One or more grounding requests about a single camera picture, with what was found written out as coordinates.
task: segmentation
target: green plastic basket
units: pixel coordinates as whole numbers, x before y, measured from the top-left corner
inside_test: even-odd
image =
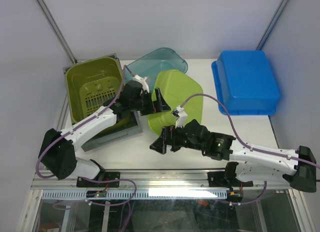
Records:
[[[93,114],[105,101],[116,96],[121,84],[121,68],[111,57],[102,57],[71,67],[66,72],[66,86],[73,124]],[[129,123],[130,116],[100,133]]]
[[[181,105],[189,96],[203,93],[201,86],[192,78],[179,70],[171,69],[159,73],[155,88],[160,88],[161,94],[171,111],[154,113],[148,115],[148,124],[150,129],[160,135],[162,127],[176,124],[176,119],[171,114],[177,106]],[[153,91],[152,100],[156,99],[156,93]],[[196,96],[188,101],[183,107],[188,114],[186,124],[196,119],[201,123],[204,98]]]

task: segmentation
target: white tabletop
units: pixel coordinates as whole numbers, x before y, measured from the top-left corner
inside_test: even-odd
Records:
[[[211,64],[214,59],[189,59],[187,75],[198,82],[205,94],[217,97]],[[122,66],[131,61],[121,61]],[[143,132],[111,142],[97,149],[76,152],[83,159],[96,160],[105,169],[215,169],[222,168],[227,161],[212,160],[204,157],[201,151],[182,148],[173,153],[168,148],[162,155],[149,149],[158,136],[148,126],[148,116],[140,116]],[[274,133],[266,115],[236,115],[232,117],[240,137],[248,142],[277,147]],[[227,116],[221,114],[216,102],[203,99],[202,125],[209,131],[233,135]],[[71,126],[70,115],[65,127]]]

